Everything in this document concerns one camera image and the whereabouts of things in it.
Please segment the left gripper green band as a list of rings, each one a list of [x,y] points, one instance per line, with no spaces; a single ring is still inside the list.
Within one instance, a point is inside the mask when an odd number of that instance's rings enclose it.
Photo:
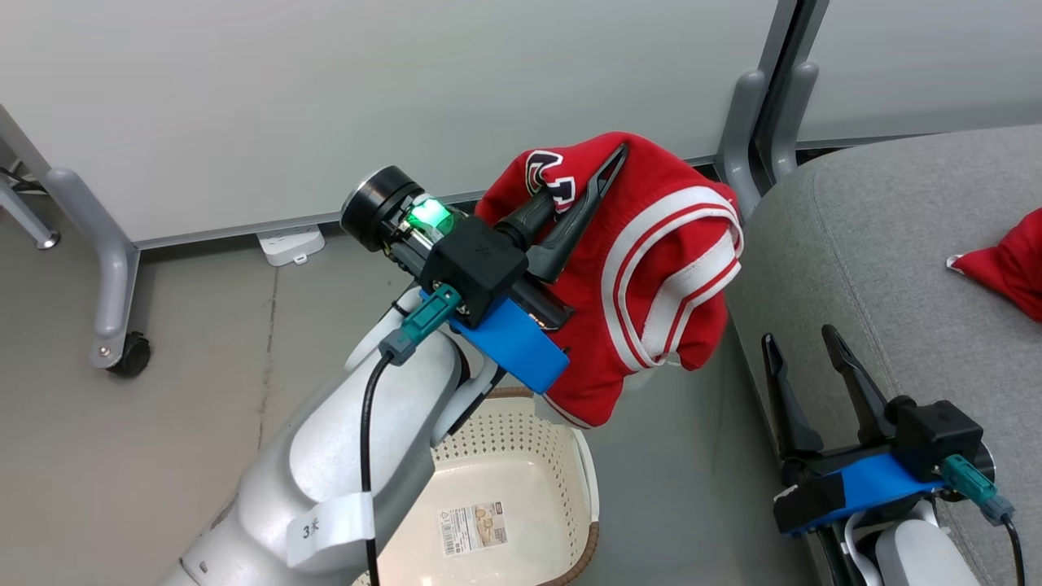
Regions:
[[[572,207],[559,207],[549,190],[540,190],[495,224],[495,233],[505,237],[508,244],[529,249],[529,273],[534,277],[547,283],[559,280],[628,158],[628,145],[621,145],[611,152]],[[364,248],[381,253],[418,279],[436,242],[465,216],[429,195],[392,164],[370,174],[349,195],[341,210],[341,227]],[[547,229],[557,222],[553,229]]]

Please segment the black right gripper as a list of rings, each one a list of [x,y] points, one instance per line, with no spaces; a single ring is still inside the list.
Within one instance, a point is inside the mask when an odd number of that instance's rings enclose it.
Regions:
[[[869,474],[892,450],[886,444],[895,434],[886,416],[888,401],[836,327],[823,324],[821,336],[855,408],[859,446],[821,451],[824,441],[810,426],[790,385],[777,338],[767,333],[760,340],[784,485],[772,513],[779,533],[789,536],[886,505]]]

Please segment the red white striped jersey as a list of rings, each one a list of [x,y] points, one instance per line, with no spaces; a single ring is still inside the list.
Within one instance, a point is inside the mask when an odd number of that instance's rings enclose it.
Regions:
[[[553,424],[602,426],[623,393],[677,357],[699,370],[727,322],[725,287],[741,269],[736,195],[648,138],[611,131],[572,146],[522,152],[477,203],[494,224],[541,190],[563,214],[619,147],[626,157],[576,251],[550,290],[573,315],[550,338],[569,366],[535,412]]]

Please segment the grey fabric sofa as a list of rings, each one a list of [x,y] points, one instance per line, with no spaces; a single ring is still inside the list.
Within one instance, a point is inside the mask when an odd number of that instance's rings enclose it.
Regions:
[[[827,448],[855,410],[821,337],[832,324],[886,397],[949,400],[983,428],[1015,508],[1028,586],[1042,586],[1042,323],[948,269],[1042,207],[1042,124],[857,146],[801,164],[744,226],[725,291],[768,405],[760,339]]]

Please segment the grey partition foot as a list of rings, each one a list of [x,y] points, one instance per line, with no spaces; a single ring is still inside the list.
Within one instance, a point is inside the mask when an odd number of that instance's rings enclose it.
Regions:
[[[760,202],[749,149],[767,86],[765,72],[759,69],[745,72],[737,79],[714,162],[720,181],[729,186],[736,196],[742,221],[751,216]]]
[[[775,182],[795,171],[798,167],[796,144],[798,131],[803,123],[803,117],[812,90],[819,75],[817,63],[802,62],[793,67],[782,91],[777,103],[777,118],[769,131],[769,162],[772,178]]]
[[[50,169],[42,185],[63,207],[63,214],[83,234],[98,259],[100,278],[94,309],[94,342],[90,363],[106,370],[122,356],[134,300],[140,250],[94,197],[81,175],[71,169]]]
[[[3,178],[0,178],[0,207],[33,238],[38,250],[53,249],[59,244],[60,233],[45,226],[33,210],[15,192],[11,184]]]

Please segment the large white partition panel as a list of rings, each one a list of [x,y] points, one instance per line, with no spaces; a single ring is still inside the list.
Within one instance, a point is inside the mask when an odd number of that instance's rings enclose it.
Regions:
[[[0,107],[130,240],[436,195],[607,131],[712,156],[779,0],[0,0]]]

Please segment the red garment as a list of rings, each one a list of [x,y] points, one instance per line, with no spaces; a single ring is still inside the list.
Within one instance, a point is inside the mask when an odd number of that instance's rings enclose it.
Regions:
[[[948,269],[1042,323],[1042,207],[1024,216],[997,245],[948,257]]]

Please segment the cream perforated laundry basket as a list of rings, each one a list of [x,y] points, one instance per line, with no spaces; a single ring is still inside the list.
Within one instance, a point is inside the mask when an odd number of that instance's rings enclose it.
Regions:
[[[599,491],[587,439],[497,389],[432,449],[435,474],[379,555],[380,586],[571,586],[597,550]],[[508,542],[446,557],[441,509],[502,500]]]

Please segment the white power strip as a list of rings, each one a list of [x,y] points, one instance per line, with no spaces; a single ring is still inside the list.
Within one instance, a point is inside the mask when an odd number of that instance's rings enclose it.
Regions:
[[[298,226],[294,229],[269,230],[256,234],[260,252],[273,267],[309,262],[311,257],[320,252],[326,240],[317,224]]]

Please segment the basket product sticker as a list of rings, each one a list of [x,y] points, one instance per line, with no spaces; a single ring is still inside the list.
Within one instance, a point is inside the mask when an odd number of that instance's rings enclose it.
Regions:
[[[446,557],[496,548],[508,542],[502,500],[441,509],[438,520],[440,543]]]

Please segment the narrow white partition panel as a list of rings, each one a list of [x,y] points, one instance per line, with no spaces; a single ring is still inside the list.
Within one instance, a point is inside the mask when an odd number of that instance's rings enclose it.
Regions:
[[[1042,0],[830,0],[798,143],[1042,124]]]

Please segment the black caster wheel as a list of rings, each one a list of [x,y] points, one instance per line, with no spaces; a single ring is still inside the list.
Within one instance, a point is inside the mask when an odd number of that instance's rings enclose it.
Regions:
[[[126,334],[122,356],[107,368],[120,379],[137,379],[148,366],[152,356],[151,342],[141,331]]]

